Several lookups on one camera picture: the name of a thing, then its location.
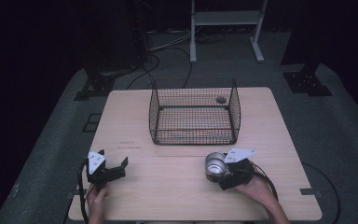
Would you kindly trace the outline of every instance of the light wood tabletop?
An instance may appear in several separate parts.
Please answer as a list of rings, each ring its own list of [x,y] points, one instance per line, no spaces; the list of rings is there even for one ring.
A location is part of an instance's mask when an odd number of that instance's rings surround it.
[[[126,176],[111,182],[106,196],[108,220],[250,221],[267,220],[260,205],[235,189],[221,190],[205,178],[205,157],[232,147],[256,151],[249,159],[274,183],[290,220],[318,220],[322,212],[314,195],[302,195],[310,183],[296,153],[272,92],[238,88],[241,129],[235,145],[158,146],[148,126],[151,90],[112,91],[91,150],[105,150],[106,167],[126,158]],[[89,183],[83,178],[84,186]],[[68,217],[83,219],[75,196]]]

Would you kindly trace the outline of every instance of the wire basket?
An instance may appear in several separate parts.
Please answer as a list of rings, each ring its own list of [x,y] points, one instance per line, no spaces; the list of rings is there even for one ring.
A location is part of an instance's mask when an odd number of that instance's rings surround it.
[[[235,79],[153,82],[149,130],[157,145],[235,144],[240,125]]]

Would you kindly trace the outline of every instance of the hand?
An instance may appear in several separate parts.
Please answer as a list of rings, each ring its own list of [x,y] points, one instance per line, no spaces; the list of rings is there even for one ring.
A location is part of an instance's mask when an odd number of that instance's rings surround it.
[[[89,186],[87,203],[89,205],[89,224],[101,224],[104,222],[104,197],[109,191],[109,184],[106,184],[100,192],[94,185]]]
[[[283,208],[275,199],[267,182],[262,178],[254,175],[247,185],[238,185],[235,189],[261,204],[266,209],[272,223],[289,223],[289,219],[284,213]]]

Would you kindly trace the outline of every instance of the white metal stand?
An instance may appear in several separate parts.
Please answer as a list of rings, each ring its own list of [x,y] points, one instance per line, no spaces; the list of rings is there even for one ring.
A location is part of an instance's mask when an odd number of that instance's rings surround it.
[[[260,35],[261,25],[263,23],[267,1],[263,0],[263,5],[260,10],[251,11],[207,11],[196,12],[195,0],[191,3],[191,41],[190,41],[190,61],[197,62],[197,48],[196,48],[196,26],[199,25],[243,25],[255,24],[255,36],[250,37],[252,48],[255,52],[255,57],[259,63],[264,62],[260,47],[258,47],[257,40]]]

